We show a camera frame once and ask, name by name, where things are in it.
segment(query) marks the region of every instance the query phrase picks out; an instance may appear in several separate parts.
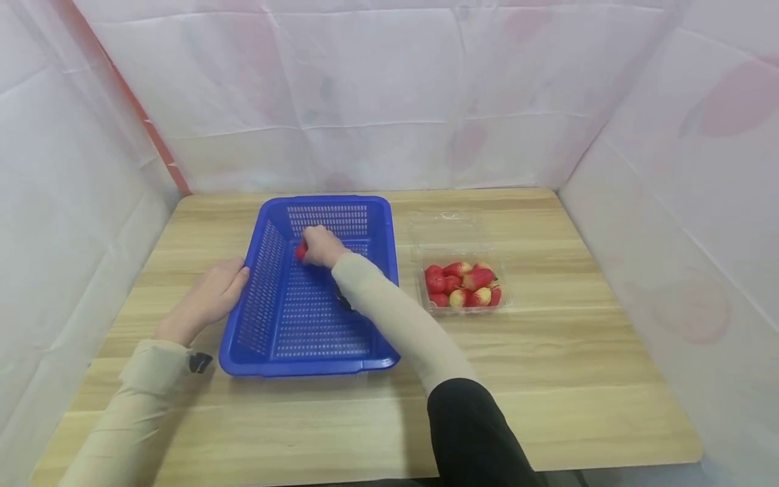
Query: wooden table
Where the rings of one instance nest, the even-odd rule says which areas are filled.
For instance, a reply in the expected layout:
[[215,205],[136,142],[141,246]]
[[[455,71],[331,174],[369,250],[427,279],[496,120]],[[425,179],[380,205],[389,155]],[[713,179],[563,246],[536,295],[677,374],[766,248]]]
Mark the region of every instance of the wooden table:
[[[495,395],[537,470],[694,462],[700,442],[555,194],[547,189],[382,193],[392,204],[400,286],[417,296],[412,211],[478,212],[516,296],[442,326]],[[244,255],[274,195],[183,199],[33,474],[54,485],[136,344],[214,260]],[[216,354],[223,324],[195,346]],[[403,361],[387,372],[188,378],[150,452],[144,485],[293,485],[436,476],[425,399]]]

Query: perforated basket bottom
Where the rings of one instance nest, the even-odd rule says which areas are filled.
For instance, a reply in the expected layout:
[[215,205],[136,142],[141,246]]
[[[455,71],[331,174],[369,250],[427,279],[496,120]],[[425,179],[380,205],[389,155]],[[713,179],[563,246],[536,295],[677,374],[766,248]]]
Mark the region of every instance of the perforated basket bottom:
[[[368,256],[368,240],[344,241],[352,251]],[[294,254],[291,242],[287,254]],[[348,312],[334,298],[329,271],[304,267],[292,258],[280,286],[281,311],[276,318],[270,349],[271,362],[299,362],[342,358],[368,358],[375,346],[372,325],[356,312]]]

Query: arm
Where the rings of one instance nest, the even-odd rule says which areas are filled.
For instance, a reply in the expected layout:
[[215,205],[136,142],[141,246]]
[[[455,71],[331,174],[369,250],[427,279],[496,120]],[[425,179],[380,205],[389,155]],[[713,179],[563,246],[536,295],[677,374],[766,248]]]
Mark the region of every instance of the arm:
[[243,259],[211,267],[162,320],[153,340],[141,341],[97,425],[60,481],[60,487],[136,484],[138,467],[189,371],[189,345],[224,318],[249,278]]
[[428,396],[448,379],[477,380],[452,337],[365,257],[344,253],[333,267],[333,278],[352,307],[411,363]]
[[113,396],[61,487],[135,485],[136,467],[189,371],[189,349],[171,341],[144,340],[120,375]]
[[419,376],[444,483],[541,487],[492,395],[432,316],[324,227],[306,228],[303,236],[308,243],[305,260],[333,270],[352,308],[376,325]]

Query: plastic fruit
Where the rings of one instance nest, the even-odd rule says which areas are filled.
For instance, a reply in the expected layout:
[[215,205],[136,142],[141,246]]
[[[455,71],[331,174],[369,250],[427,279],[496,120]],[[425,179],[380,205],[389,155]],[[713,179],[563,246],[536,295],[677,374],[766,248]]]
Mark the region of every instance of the plastic fruit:
[[442,276],[443,275],[443,269],[441,266],[436,266],[435,264],[428,266],[427,269],[425,269],[425,277],[427,276]]
[[446,276],[443,278],[444,281],[444,290],[443,294],[450,295],[454,292],[455,289],[459,288],[460,285],[463,283],[463,280],[460,279],[458,276]]
[[443,275],[462,277],[471,269],[473,267],[469,263],[455,262],[443,268]]
[[483,267],[473,269],[463,277],[463,287],[476,291],[477,289],[488,287],[494,278],[495,274],[490,269]]
[[449,306],[453,308],[462,308],[465,306],[465,301],[471,296],[470,291],[467,289],[456,289],[449,295]]
[[305,243],[305,240],[301,239],[298,247],[294,250],[295,259],[303,260],[306,252],[308,252],[308,244]]
[[449,297],[440,293],[430,295],[430,302],[435,305],[436,308],[445,308],[449,304]]
[[479,288],[465,300],[465,307],[481,308],[482,306],[489,305],[491,299],[492,291],[490,291],[490,288]]
[[500,303],[500,297],[503,295],[503,290],[500,288],[500,284],[493,284],[490,288],[492,289],[492,297],[487,306],[497,306],[498,303]]
[[425,277],[425,285],[428,287],[428,293],[431,295],[442,294],[446,289],[446,282],[443,276],[428,275]]

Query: beige long sleeve shirt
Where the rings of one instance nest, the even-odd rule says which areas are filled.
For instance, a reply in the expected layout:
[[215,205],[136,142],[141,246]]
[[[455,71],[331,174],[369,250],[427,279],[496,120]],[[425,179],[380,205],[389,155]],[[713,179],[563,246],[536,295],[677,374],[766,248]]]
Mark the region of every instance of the beige long sleeve shirt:
[[[476,374],[452,338],[378,267],[357,254],[338,259],[333,277],[352,308],[367,316],[408,360],[429,395],[440,383]],[[142,455],[154,440],[192,351],[168,341],[144,340],[120,375],[114,395],[60,487],[131,487]]]

